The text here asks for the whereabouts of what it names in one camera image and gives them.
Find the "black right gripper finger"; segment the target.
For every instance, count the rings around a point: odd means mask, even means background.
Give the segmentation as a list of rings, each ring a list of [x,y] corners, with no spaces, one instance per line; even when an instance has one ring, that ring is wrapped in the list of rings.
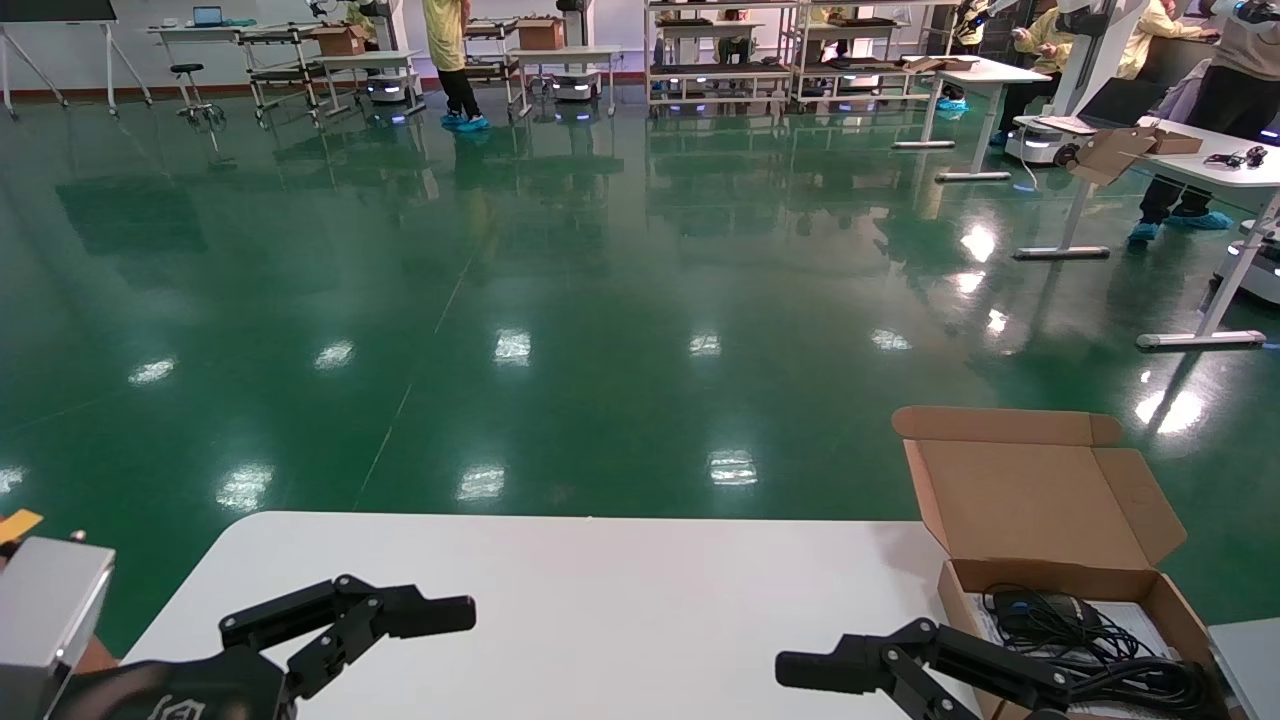
[[[910,719],[974,719],[936,673],[1024,707],[1033,719],[1064,719],[1073,700],[1073,680],[1052,664],[927,618],[890,635],[845,634],[828,653],[783,651],[774,659],[783,687],[882,693]]]

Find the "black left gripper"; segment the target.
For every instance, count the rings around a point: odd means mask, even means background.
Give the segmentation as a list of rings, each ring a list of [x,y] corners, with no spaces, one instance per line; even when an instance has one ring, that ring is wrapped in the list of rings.
[[[416,585],[340,575],[225,616],[214,656],[76,674],[50,717],[294,719],[294,700],[311,700],[380,639],[468,632],[476,621],[470,596],[429,600]],[[285,671],[255,652],[312,632]]]

